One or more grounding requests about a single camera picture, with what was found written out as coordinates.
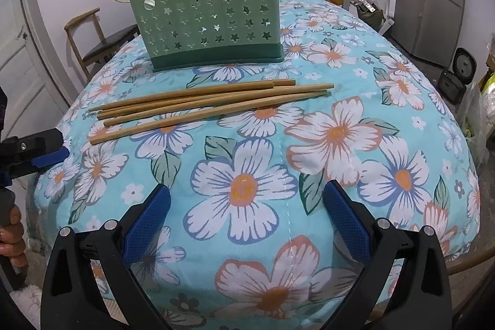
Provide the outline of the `person left hand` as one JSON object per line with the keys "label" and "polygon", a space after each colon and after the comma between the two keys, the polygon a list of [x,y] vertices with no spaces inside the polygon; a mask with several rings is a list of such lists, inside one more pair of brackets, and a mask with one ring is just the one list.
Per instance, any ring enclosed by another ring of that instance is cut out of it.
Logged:
{"label": "person left hand", "polygon": [[14,205],[9,213],[10,224],[2,227],[0,234],[0,255],[7,257],[18,268],[25,267],[28,263],[21,218],[19,207]]}

